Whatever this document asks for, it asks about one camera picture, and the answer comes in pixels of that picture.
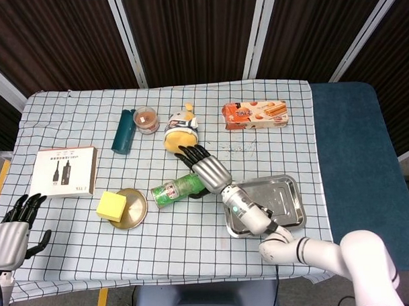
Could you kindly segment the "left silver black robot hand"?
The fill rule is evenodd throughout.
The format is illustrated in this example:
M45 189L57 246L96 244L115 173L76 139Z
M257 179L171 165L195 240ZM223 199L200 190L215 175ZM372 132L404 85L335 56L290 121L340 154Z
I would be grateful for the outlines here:
M0 223L0 271L17 270L25 259L42 252L50 241L52 231L46 230L40 243L28 247L30 230L37 212L47 197L40 193L22 195Z

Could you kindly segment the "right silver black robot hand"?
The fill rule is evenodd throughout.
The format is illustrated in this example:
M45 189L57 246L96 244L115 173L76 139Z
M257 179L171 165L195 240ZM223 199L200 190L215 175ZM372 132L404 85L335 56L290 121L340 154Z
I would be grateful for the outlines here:
M224 165L203 146L178 146L181 153L175 153L200 179L204 187L213 194L220 194L233 182L232 175Z

